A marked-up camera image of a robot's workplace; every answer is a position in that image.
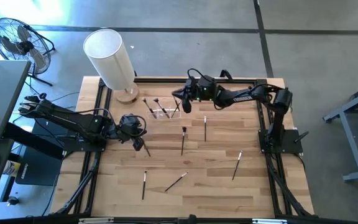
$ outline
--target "lamp base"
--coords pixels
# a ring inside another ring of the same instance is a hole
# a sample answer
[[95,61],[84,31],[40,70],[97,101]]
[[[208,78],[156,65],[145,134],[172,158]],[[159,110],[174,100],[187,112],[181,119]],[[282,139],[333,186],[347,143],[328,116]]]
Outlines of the lamp base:
[[139,88],[137,87],[136,83],[132,83],[125,90],[115,90],[114,96],[116,97],[117,101],[122,104],[131,104],[139,97]]

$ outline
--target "lamp shade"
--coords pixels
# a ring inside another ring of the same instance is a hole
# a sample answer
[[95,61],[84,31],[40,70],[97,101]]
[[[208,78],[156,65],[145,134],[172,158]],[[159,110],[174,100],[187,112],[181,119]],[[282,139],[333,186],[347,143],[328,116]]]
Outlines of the lamp shade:
[[115,30],[100,29],[87,36],[84,51],[110,89],[125,90],[133,83],[134,69],[121,35]]

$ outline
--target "wooden tabletop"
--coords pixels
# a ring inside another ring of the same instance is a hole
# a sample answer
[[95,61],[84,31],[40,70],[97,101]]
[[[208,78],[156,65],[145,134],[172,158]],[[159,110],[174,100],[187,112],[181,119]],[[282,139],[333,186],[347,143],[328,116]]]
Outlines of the wooden tabletop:
[[[281,78],[268,78],[267,82],[284,87]],[[98,83],[99,77],[84,77],[77,111],[94,108]],[[109,110],[116,122],[129,113],[146,119],[147,134],[143,139],[151,157],[144,149],[136,152],[130,141],[124,144],[109,141],[102,153],[92,216],[273,217],[266,161],[258,142],[260,126],[255,101],[234,104],[222,111],[215,110],[212,102],[193,102],[192,112],[182,113],[180,119],[156,121],[147,117],[148,110],[141,98],[146,97],[149,105],[156,108],[152,99],[158,97],[168,108],[175,104],[171,92],[183,88],[183,83],[138,83],[138,86],[139,100],[122,105],[112,97]],[[231,90],[248,87],[247,84],[222,86]],[[204,116],[207,117],[206,142]],[[284,125],[287,129],[293,128],[290,112],[285,115]],[[180,155],[182,126],[187,127],[183,156]],[[243,150],[242,158],[236,178],[232,180],[240,150]],[[282,157],[289,189],[302,206],[313,213],[300,160],[289,154]],[[83,158],[83,152],[75,152],[63,161],[51,212],[61,208],[77,188]],[[147,182],[142,200],[144,170],[147,170]],[[165,193],[185,172],[188,174]],[[278,194],[283,210],[280,191]]]

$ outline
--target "concrete floor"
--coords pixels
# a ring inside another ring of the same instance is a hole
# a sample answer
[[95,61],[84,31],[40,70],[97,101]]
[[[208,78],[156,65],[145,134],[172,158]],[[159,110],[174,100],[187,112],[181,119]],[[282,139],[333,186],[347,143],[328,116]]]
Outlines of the concrete floor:
[[[252,0],[100,0],[97,4],[20,0],[26,2],[20,7],[17,1],[0,0],[0,17],[53,26],[257,28]],[[266,29],[358,30],[358,0],[259,2]],[[39,92],[54,99],[79,91],[84,75],[97,75],[82,49],[89,32],[41,34],[55,43],[57,51],[50,68],[40,75],[55,86],[33,81]],[[235,77],[266,77],[259,34],[121,34],[138,75],[185,76],[188,68],[195,67],[213,76],[228,69]],[[310,132],[303,147],[315,213],[358,221],[358,181],[342,181],[342,175],[357,170],[342,124],[325,124],[321,119],[358,90],[358,35],[269,34],[267,45],[274,77],[284,78],[294,94],[294,122],[299,130]],[[21,98],[28,94],[25,86]],[[74,106],[76,100],[73,95],[58,103]],[[31,120],[23,118],[18,124]],[[0,217],[40,215],[51,191],[51,187],[15,185],[12,194],[22,203],[10,207],[0,203]]]

